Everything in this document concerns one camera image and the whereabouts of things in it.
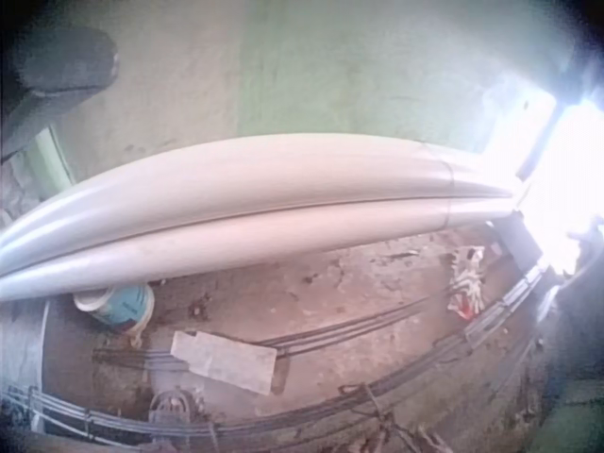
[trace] dirt floor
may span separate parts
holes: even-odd
[[[260,341],[357,319],[437,293],[451,277],[446,254],[461,245],[485,246],[483,263],[496,262],[484,283],[493,301],[520,277],[510,257],[501,257],[486,225],[464,227],[308,255],[155,286],[156,308],[143,334],[143,349],[169,350],[175,330],[203,330]],[[466,325],[446,309],[444,297],[393,326],[342,344],[278,360],[280,389],[253,394],[187,372],[141,371],[107,363],[94,370],[95,406],[145,418],[153,394],[192,392],[213,421],[250,419],[319,403],[342,385],[380,378],[429,351],[434,342]],[[99,335],[98,347],[128,347],[119,337]]]

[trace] wooden plank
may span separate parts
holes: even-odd
[[[257,394],[271,393],[277,350],[197,332],[175,332],[172,355],[189,364],[189,371]]]

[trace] concrete wall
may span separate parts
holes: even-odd
[[[529,0],[466,3],[73,2],[55,18],[107,31],[121,70],[57,121],[67,162],[81,180],[185,145],[277,132],[479,153],[535,91],[529,78],[546,86],[563,67],[572,32]]]

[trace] white bucket lid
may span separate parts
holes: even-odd
[[[111,299],[114,292],[115,288],[108,288],[106,290],[90,290],[75,293],[75,306],[82,311],[96,311]]]

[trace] white pipe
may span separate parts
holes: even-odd
[[[510,199],[415,199],[282,210],[99,245],[0,278],[0,300],[215,271],[508,215]]]
[[[101,243],[243,214],[417,197],[512,196],[475,157],[406,140],[292,134],[142,159],[47,201],[0,236],[0,276]]]

